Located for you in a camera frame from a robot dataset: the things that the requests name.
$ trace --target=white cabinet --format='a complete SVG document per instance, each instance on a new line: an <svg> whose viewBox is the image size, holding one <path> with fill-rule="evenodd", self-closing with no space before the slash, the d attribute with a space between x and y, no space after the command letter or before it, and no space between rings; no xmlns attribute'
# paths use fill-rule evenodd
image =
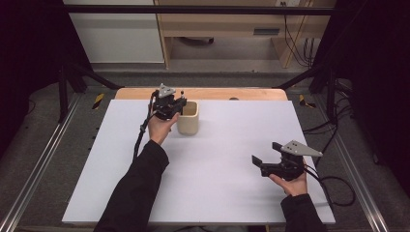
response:
<svg viewBox="0 0 410 232"><path fill-rule="evenodd" d="M64 0L78 5L153 5L152 0ZM70 14L93 63L163 63L155 14Z"/></svg>

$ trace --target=cup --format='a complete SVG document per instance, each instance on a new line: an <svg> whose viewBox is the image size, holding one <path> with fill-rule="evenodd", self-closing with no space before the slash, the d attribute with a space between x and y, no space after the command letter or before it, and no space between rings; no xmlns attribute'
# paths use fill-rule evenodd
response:
<svg viewBox="0 0 410 232"><path fill-rule="evenodd" d="M196 101L187 101L187 105L182 108L182 114L177 121L177 128L180 134L194 135L199 128L199 106Z"/></svg>

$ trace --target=hand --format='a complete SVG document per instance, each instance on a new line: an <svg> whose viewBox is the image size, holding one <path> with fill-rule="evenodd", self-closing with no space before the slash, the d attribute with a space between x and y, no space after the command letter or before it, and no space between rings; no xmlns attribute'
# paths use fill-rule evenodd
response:
<svg viewBox="0 0 410 232"><path fill-rule="evenodd" d="M278 186L282 187L287 195L297 196L308 193L307 173L305 171L298 178L289 182L281 179L281 177L275 174L269 175L269 178Z"/></svg>
<svg viewBox="0 0 410 232"><path fill-rule="evenodd" d="M178 121L179 113L176 113L170 120L162 120L157 116L153 116L148 122L148 132L150 139L162 145L163 141L169 134L172 125Z"/></svg>

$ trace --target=aluminum rail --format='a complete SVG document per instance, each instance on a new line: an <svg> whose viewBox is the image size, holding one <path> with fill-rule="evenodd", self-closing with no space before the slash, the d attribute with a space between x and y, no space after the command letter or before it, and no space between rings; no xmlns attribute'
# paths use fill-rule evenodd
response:
<svg viewBox="0 0 410 232"><path fill-rule="evenodd" d="M73 99L70 105L70 111L65 120L58 124L53 135L48 140L47 145L45 146L42 155L37 161L36 166L30 174L30 177L27 179L24 187L22 188L20 194L18 195L15 203L12 208L9 210L7 215L0 222L0 232L12 232L15 231L17 224L23 215L28 203L30 202L31 197L34 194L37 186L42 179L45 170L49 162L51 161L55 150L57 149L58 144L61 141L74 113L77 109L78 103L81 99L80 94L74 94Z"/></svg>
<svg viewBox="0 0 410 232"><path fill-rule="evenodd" d="M354 9L244 6L44 5L46 10L86 14L346 15Z"/></svg>
<svg viewBox="0 0 410 232"><path fill-rule="evenodd" d="M317 96L314 96L314 98L315 101L318 102L318 106L320 108L322 116L325 118L325 120L328 119L324 109L325 103L323 98ZM346 174L350 180L350 183L356 192L357 198L359 199L362 205L368 223L370 224L374 232L388 232L389 228L386 224L386 221L383 219L383 216L380 213L376 205L376 202L373 199L373 196L367 188L364 178L362 177L358 168L356 167L355 162L352 160L339 134L335 136L335 143L335 146L338 149L338 155L340 157L341 164L343 165L344 170L346 171Z"/></svg>

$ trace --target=white table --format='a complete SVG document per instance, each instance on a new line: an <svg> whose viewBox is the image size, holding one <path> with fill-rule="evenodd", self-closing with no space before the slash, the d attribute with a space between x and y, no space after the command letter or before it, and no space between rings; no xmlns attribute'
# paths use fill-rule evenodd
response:
<svg viewBox="0 0 410 232"><path fill-rule="evenodd" d="M306 144L291 101L198 101L199 132L184 136L176 125L162 147L170 164L150 223L271 224L285 222L283 190L262 178L251 155L278 163L272 142ZM131 162L147 101L113 100L63 217L67 223L95 223ZM144 135L140 151L148 141ZM311 158L307 164L313 166ZM311 177L308 191L324 223L335 218L323 189Z"/></svg>

